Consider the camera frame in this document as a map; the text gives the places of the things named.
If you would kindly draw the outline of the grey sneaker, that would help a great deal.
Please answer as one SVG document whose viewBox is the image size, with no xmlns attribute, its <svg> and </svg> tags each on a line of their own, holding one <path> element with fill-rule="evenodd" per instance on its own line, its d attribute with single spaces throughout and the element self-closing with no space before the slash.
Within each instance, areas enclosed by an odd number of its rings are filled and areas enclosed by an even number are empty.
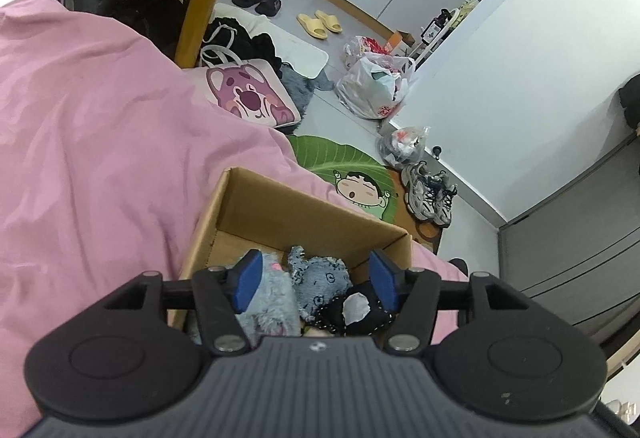
<svg viewBox="0 0 640 438">
<path fill-rule="evenodd" d="M 400 172 L 407 210 L 417 221 L 435 219 L 436 191 L 432 188 L 431 176 L 424 161 L 408 165 Z"/>
<path fill-rule="evenodd" d="M 434 210 L 434 224 L 448 228 L 452 221 L 452 203 L 458 195 L 458 187 L 446 172 L 432 175 L 427 183 Z"/>
</svg>

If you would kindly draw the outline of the spray bottle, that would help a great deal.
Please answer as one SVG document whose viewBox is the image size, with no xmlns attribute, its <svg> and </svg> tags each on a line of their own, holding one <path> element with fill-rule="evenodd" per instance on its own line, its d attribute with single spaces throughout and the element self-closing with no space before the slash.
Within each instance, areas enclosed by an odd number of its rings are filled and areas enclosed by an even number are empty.
<svg viewBox="0 0 640 438">
<path fill-rule="evenodd" d="M 431 20 L 430 24 L 421 33 L 422 42 L 425 45 L 429 45 L 435 37 L 444 29 L 449 20 L 451 19 L 451 13 L 447 9 L 440 10 L 438 16 L 435 16 Z"/>
</svg>

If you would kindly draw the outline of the white plastic shopping bag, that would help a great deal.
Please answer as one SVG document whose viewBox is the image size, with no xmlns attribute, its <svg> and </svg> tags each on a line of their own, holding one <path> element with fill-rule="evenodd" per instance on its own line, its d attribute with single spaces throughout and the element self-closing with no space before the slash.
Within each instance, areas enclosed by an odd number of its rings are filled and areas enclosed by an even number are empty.
<svg viewBox="0 0 640 438">
<path fill-rule="evenodd" d="M 343 48 L 346 73 L 334 91 L 350 112 L 364 120 L 385 120 L 407 97 L 416 61 L 386 54 L 378 42 L 366 36 L 352 38 Z"/>
</svg>

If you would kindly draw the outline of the black slipper right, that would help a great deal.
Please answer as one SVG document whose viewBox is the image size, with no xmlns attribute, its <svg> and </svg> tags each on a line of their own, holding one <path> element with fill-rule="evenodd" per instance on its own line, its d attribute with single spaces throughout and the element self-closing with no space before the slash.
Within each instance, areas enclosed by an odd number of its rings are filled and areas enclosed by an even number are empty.
<svg viewBox="0 0 640 438">
<path fill-rule="evenodd" d="M 255 7 L 255 12 L 261 16 L 273 18 L 279 13 L 281 6 L 282 2 L 280 0 L 261 0 Z"/>
</svg>

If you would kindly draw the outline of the green leaf cartoon rug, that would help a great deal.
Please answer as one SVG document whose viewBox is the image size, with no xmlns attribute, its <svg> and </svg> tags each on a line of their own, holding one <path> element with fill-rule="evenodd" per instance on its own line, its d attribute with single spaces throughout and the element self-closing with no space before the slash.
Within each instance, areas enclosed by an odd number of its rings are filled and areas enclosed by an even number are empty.
<svg viewBox="0 0 640 438">
<path fill-rule="evenodd" d="M 288 141 L 297 163 L 332 184 L 342 198 L 382 221 L 404 228 L 416 242 L 437 253 L 442 229 L 431 221 L 418 221 L 409 213 L 399 172 L 349 144 L 296 135 L 289 135 Z"/>
</svg>

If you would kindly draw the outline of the yellow slipper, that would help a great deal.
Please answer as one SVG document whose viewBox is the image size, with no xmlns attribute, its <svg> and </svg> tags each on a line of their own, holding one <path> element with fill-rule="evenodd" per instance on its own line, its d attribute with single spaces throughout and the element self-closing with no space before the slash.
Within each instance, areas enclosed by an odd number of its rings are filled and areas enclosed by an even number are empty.
<svg viewBox="0 0 640 438">
<path fill-rule="evenodd" d="M 313 16 L 307 16 L 305 13 L 299 13 L 296 19 L 304 31 L 312 38 L 325 40 L 328 38 L 328 31 L 324 27 L 322 21 Z"/>
<path fill-rule="evenodd" d="M 340 20 L 338 20 L 337 16 L 334 16 L 334 14 L 329 14 L 321 10 L 317 10 L 314 15 L 321 21 L 322 25 L 327 31 L 333 34 L 341 34 L 341 32 L 343 31 Z"/>
</svg>

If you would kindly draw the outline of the white floor mat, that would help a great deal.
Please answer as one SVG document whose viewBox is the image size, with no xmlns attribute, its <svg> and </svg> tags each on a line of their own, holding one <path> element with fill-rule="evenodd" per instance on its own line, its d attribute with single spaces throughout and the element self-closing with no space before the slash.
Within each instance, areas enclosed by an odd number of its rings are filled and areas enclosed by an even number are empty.
<svg viewBox="0 0 640 438">
<path fill-rule="evenodd" d="M 266 16 L 218 2 L 214 5 L 212 18 L 232 18 L 246 29 L 250 37 L 267 34 L 271 37 L 276 56 L 288 62 L 294 70 L 311 80 L 326 68 L 329 55 L 322 49 L 311 45 L 299 37 L 279 28 Z"/>
</svg>

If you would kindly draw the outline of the black clothes on floor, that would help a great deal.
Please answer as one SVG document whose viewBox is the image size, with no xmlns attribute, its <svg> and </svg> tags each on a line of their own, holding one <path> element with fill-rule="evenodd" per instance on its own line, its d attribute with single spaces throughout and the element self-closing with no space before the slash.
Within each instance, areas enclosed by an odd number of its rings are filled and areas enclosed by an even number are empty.
<svg viewBox="0 0 640 438">
<path fill-rule="evenodd" d="M 276 54 L 276 47 L 272 38 L 266 34 L 254 37 L 233 18 L 216 18 L 208 24 L 201 43 L 198 64 L 213 66 L 230 62 L 232 57 L 227 54 L 232 51 L 238 59 L 264 60 L 270 64 L 278 77 L 281 76 L 282 60 Z"/>
</svg>

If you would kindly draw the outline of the black fuzzy patch toy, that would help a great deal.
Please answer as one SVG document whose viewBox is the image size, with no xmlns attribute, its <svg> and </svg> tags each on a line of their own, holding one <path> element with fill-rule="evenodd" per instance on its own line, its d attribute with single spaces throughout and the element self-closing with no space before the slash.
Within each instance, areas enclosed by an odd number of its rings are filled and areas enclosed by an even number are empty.
<svg viewBox="0 0 640 438">
<path fill-rule="evenodd" d="M 385 310 L 370 281 L 354 285 L 345 294 L 320 307 L 314 327 L 341 336 L 372 336 L 385 331 L 394 316 Z"/>
</svg>

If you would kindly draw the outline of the cardboard box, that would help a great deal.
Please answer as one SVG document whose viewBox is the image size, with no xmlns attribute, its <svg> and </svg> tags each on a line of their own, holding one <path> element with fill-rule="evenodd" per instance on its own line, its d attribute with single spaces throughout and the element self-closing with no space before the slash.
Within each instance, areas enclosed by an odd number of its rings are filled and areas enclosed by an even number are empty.
<svg viewBox="0 0 640 438">
<path fill-rule="evenodd" d="M 401 269 L 411 266 L 405 230 L 235 167 L 222 174 L 203 210 L 180 276 L 231 268 L 249 250 L 275 254 L 291 276 L 286 260 L 297 245 L 307 257 L 340 258 L 352 286 L 368 280 L 372 250 L 382 250 Z"/>
</svg>

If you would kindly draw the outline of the grey plush mouse toy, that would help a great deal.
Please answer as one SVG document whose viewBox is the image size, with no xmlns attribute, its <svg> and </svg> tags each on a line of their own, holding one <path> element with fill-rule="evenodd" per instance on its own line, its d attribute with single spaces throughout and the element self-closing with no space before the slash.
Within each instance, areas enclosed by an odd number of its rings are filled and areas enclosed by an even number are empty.
<svg viewBox="0 0 640 438">
<path fill-rule="evenodd" d="M 263 337 L 294 337 L 300 333 L 290 275 L 282 269 L 275 254 L 262 252 L 262 261 L 262 282 L 244 314 L 236 316 L 253 347 Z"/>
</svg>

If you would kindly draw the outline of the yellow slipper right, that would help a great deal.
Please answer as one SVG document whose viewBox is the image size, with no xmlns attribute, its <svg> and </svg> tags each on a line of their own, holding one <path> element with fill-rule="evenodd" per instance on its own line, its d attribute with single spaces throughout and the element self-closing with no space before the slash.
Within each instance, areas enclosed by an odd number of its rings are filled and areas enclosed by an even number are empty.
<svg viewBox="0 0 640 438">
<path fill-rule="evenodd" d="M 333 34 L 341 34 L 341 32 L 343 31 L 340 20 L 338 20 L 337 16 L 334 16 L 334 14 L 329 14 L 321 10 L 317 10 L 314 15 L 321 21 L 322 25 L 327 31 Z"/>
</svg>

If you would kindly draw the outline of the grey sneaker left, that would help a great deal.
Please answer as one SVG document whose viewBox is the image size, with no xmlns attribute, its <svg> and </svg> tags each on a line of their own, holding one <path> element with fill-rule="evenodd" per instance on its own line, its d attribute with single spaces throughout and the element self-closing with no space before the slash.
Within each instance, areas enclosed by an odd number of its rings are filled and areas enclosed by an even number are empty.
<svg viewBox="0 0 640 438">
<path fill-rule="evenodd" d="M 400 172 L 407 210 L 417 221 L 435 219 L 436 191 L 432 188 L 431 176 L 424 161 L 408 165 Z"/>
</svg>

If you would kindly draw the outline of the pink bear laptop bag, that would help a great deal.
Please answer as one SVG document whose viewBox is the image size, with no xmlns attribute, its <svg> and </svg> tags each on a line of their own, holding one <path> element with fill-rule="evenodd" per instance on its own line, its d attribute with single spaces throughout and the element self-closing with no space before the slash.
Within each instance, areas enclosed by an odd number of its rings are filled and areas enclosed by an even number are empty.
<svg viewBox="0 0 640 438">
<path fill-rule="evenodd" d="M 215 106 L 241 120 L 272 128 L 297 125 L 302 117 L 271 65 L 264 60 L 191 68 L 186 76 Z"/>
</svg>

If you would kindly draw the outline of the hanging dark jackets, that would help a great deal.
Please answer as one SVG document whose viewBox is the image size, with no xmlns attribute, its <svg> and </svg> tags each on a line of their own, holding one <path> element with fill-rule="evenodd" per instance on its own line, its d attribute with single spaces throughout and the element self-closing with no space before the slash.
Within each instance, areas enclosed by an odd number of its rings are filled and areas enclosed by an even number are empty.
<svg viewBox="0 0 640 438">
<path fill-rule="evenodd" d="M 628 82 L 618 90 L 618 98 L 623 108 L 627 125 L 636 129 L 640 123 L 640 75 L 631 77 Z"/>
</svg>

